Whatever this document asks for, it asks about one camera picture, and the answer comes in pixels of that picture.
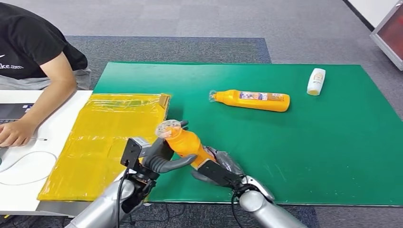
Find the t-shirt logo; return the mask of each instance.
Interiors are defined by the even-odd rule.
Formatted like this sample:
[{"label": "t-shirt logo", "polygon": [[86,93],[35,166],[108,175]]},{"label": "t-shirt logo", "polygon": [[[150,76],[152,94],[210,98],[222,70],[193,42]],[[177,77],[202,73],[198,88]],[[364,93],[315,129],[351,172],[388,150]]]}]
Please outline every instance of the t-shirt logo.
[{"label": "t-shirt logo", "polygon": [[0,69],[24,69],[22,66],[14,66],[14,65],[4,65],[0,63]]}]

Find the black t-shirt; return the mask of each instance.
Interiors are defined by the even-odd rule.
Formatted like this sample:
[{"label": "black t-shirt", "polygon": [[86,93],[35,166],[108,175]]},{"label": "black t-shirt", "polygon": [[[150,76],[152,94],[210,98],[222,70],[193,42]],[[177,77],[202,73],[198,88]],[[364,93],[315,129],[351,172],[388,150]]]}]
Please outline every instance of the black t-shirt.
[{"label": "black t-shirt", "polygon": [[47,77],[40,65],[66,55],[73,70],[86,57],[50,22],[25,9],[0,3],[0,75],[15,79]]}]

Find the white cable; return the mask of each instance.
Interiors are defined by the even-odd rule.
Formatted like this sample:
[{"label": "white cable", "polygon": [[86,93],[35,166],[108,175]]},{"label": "white cable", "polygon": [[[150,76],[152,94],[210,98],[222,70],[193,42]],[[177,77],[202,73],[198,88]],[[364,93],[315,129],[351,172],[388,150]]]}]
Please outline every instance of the white cable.
[{"label": "white cable", "polygon": [[[27,154],[25,154],[24,156],[20,157],[18,160],[16,160],[12,165],[10,165],[9,167],[7,167],[5,170],[0,171],[0,173],[11,169],[15,164],[17,164],[19,161],[21,161],[24,157],[26,157],[26,156],[28,156],[28,155],[30,155],[30,154],[33,154],[33,153],[48,153],[48,154],[52,155],[52,156],[55,158],[55,162],[56,162],[57,159],[58,159],[58,158],[56,157],[56,155],[54,155],[54,154],[52,154],[52,153],[50,153],[50,152],[47,152],[47,151],[33,151],[33,152],[27,153]],[[2,185],[7,185],[7,186],[19,186],[19,185],[25,185],[25,184],[32,184],[32,183],[41,181],[41,180],[47,178],[48,176],[49,176],[49,175],[47,175],[46,177],[41,178],[41,179],[39,179],[39,180],[35,180],[35,181],[27,182],[27,183],[21,183],[21,184],[6,184],[6,183],[3,183],[3,182],[0,182],[0,184],[2,184]]]}]

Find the plastic bottle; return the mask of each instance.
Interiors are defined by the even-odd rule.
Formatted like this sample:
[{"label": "plastic bottle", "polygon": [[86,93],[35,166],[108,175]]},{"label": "plastic bottle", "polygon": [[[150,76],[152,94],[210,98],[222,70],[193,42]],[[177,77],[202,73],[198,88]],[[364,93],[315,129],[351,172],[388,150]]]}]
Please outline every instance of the plastic bottle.
[{"label": "plastic bottle", "polygon": [[323,82],[325,81],[326,71],[324,69],[315,68],[309,77],[307,94],[318,96],[322,90]]},{"label": "plastic bottle", "polygon": [[246,92],[231,89],[222,92],[210,91],[210,101],[218,101],[230,106],[285,112],[289,107],[290,97],[287,94]]},{"label": "plastic bottle", "polygon": [[193,132],[182,129],[181,123],[177,120],[162,122],[155,130],[155,134],[165,139],[173,151],[181,157],[197,154],[196,160],[191,164],[195,169],[198,169],[208,159],[216,161],[212,154],[203,149],[199,137]]}]

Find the bottle cap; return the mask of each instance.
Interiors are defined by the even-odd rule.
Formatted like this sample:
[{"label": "bottle cap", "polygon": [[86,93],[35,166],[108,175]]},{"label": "bottle cap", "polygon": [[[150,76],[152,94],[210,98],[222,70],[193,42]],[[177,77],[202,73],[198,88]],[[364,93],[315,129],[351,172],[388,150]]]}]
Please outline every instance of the bottle cap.
[{"label": "bottle cap", "polygon": [[159,138],[173,138],[177,136],[182,130],[181,122],[177,120],[166,120],[158,125],[155,134]]},{"label": "bottle cap", "polygon": [[209,93],[209,101],[210,102],[215,102],[215,101],[217,101],[217,91],[215,91],[215,90],[211,90],[210,91],[210,93]]}]

